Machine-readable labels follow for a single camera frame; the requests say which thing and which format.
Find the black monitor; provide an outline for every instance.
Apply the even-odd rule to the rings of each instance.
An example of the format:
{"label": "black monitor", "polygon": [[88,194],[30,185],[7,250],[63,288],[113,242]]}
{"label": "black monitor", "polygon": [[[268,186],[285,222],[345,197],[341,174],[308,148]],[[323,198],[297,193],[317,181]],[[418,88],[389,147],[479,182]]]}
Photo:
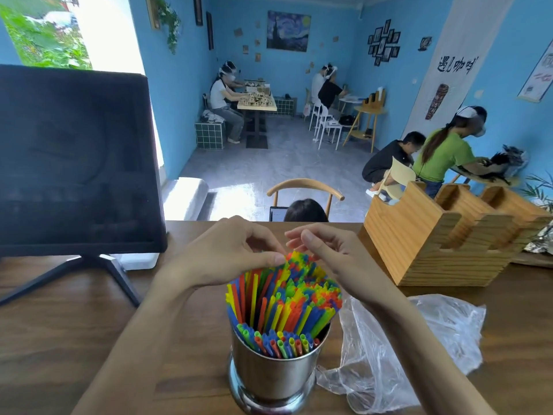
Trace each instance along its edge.
{"label": "black monitor", "polygon": [[0,65],[0,87],[0,256],[165,251],[145,76]]}

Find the wooden counter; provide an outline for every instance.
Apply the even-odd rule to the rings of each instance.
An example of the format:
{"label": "wooden counter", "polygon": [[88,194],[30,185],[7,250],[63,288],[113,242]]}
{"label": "wooden counter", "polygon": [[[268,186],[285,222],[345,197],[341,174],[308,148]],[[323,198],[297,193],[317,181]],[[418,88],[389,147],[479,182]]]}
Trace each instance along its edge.
{"label": "wooden counter", "polygon": [[[212,222],[169,222],[169,250],[178,253]],[[297,223],[262,223],[284,241]],[[357,231],[361,224],[333,224]],[[6,258],[0,293],[62,262],[63,258]],[[154,271],[130,278],[145,294]],[[553,413],[553,272],[509,265],[482,288],[405,288],[405,294],[443,293],[488,308],[483,366],[469,376],[499,415]],[[182,329],[159,377],[156,415],[239,415],[226,384],[230,328],[225,287],[204,288],[184,309]],[[114,281],[99,271],[67,276],[0,308],[0,415],[69,414],[107,357],[134,309]],[[340,363],[342,331],[334,323],[319,363]],[[317,388],[303,414],[353,413],[345,396]],[[420,408],[401,414],[423,414]]]}

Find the shoe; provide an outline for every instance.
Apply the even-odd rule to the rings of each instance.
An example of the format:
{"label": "shoe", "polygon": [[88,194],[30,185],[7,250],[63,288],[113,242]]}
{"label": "shoe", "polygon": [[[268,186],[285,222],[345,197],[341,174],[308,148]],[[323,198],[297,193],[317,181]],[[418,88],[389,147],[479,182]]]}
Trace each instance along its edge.
{"label": "shoe", "polygon": [[[367,189],[367,190],[365,191],[365,193],[366,193],[367,195],[369,195],[369,196],[372,198],[372,197],[374,197],[374,195],[376,195],[377,191],[371,191],[370,189]],[[378,194],[378,197],[379,197],[381,200],[383,200],[384,202],[386,202],[386,197],[385,197],[384,195]]]}

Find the wooden organizer box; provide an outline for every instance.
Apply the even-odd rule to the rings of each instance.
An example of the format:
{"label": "wooden organizer box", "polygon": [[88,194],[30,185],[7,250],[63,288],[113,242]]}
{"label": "wooden organizer box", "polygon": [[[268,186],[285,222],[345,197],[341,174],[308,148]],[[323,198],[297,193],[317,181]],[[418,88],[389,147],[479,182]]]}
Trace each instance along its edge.
{"label": "wooden organizer box", "polygon": [[432,201],[410,182],[395,205],[374,197],[359,238],[398,286],[487,286],[551,219],[501,186],[445,184]]}

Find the metal straw holder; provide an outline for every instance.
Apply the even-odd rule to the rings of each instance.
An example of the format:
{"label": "metal straw holder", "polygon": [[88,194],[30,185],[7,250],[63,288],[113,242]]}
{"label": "metal straw holder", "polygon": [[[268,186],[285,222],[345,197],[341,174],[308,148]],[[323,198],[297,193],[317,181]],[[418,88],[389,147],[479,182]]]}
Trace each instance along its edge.
{"label": "metal straw holder", "polygon": [[330,325],[318,336],[321,344],[301,357],[274,359],[260,355],[232,330],[228,363],[231,394],[250,414],[284,415],[299,411],[315,385],[315,366]]}

